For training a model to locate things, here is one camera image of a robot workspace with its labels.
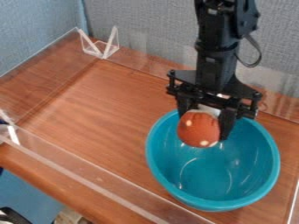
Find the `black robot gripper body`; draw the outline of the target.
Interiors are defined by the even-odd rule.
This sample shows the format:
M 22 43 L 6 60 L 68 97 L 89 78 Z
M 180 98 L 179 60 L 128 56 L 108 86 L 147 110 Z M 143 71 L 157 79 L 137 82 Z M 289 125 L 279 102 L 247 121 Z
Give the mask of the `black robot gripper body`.
M 252 87 L 243 84 L 236 75 L 232 75 L 220 91 L 203 89 L 195 84 L 195 70 L 171 70 L 167 76 L 169 79 L 167 94 L 172 95 L 175 100 L 177 96 L 191 98 L 191 109 L 196 109 L 199 104 L 215 109 L 224 109 L 231 106 L 237 111 L 237 118 L 256 118 L 257 103 L 263 95 Z

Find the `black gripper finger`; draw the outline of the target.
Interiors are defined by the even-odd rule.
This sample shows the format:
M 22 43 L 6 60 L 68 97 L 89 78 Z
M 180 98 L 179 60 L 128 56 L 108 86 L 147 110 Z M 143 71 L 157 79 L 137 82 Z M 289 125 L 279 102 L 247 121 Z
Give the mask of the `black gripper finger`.
M 184 113 L 192 108 L 192 99 L 184 96 L 177 96 L 176 104 L 177 104 L 179 116 L 183 116 Z
M 219 139 L 227 140 L 236 121 L 237 111 L 233 108 L 224 108 L 219 114 Z

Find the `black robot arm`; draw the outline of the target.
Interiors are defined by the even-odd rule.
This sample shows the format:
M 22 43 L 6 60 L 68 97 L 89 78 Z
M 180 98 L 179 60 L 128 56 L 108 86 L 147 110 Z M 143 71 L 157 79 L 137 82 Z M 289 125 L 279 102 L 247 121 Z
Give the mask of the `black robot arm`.
M 193 70 L 172 70 L 167 93 L 175 97 L 179 114 L 204 105 L 219 110 L 219 138 L 227 139 L 239 118 L 253 119 L 261 93 L 236 76 L 239 42 L 257 42 L 251 32 L 260 17 L 255 0 L 193 0 L 199 24 Z

